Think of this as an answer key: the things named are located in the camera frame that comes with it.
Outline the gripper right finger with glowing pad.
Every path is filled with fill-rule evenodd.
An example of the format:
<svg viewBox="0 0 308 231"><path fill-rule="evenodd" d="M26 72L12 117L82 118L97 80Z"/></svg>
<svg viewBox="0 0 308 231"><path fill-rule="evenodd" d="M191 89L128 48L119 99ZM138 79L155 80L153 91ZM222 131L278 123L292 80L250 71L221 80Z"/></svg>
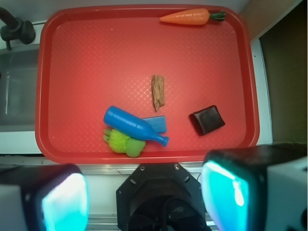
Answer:
<svg viewBox="0 0 308 231"><path fill-rule="evenodd" d="M205 208L220 231L305 231L308 147L272 144L207 153Z"/></svg>

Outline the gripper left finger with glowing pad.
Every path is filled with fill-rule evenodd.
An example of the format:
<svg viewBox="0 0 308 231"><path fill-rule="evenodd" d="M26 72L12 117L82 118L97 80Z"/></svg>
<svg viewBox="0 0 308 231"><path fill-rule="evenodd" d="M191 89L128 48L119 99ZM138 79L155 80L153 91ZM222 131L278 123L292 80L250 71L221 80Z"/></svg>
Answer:
<svg viewBox="0 0 308 231"><path fill-rule="evenodd" d="M2 231L84 231L89 212L88 181L76 165L0 171Z"/></svg>

